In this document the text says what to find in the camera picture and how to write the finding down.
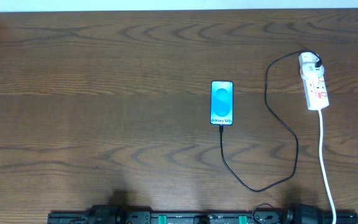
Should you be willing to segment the blue Samsung Galaxy smartphone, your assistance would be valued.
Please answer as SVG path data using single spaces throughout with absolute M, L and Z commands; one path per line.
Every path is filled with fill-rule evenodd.
M 234 84 L 232 81 L 211 82 L 210 123 L 230 126 L 234 122 Z

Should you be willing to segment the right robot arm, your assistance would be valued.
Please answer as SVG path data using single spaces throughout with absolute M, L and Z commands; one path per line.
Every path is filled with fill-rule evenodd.
M 323 224 L 323 213 L 318 207 L 305 204 L 291 204 L 283 216 L 284 224 Z

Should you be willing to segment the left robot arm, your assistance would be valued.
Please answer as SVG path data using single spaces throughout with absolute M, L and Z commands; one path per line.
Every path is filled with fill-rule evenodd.
M 93 205 L 86 213 L 88 224 L 119 224 L 121 220 L 119 207 Z

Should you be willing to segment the white charger plug adapter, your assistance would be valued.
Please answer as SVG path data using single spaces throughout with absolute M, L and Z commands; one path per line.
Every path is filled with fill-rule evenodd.
M 300 67 L 309 63 L 311 63 L 315 68 L 319 68 L 323 65 L 319 55 L 310 51 L 302 52 L 299 55 L 298 59 L 299 59 Z

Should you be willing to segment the white power strip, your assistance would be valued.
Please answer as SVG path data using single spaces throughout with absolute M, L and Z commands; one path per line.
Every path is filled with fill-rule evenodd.
M 329 106 L 328 91 L 324 80 L 324 67 L 306 63 L 300 67 L 306 104 L 309 110 L 318 111 Z

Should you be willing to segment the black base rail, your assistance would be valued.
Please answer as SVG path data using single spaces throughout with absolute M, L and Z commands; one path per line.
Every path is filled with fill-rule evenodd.
M 123 224 L 281 224 L 283 218 L 276 212 L 251 213 L 120 213 Z M 87 223 L 85 213 L 50 213 L 47 224 Z

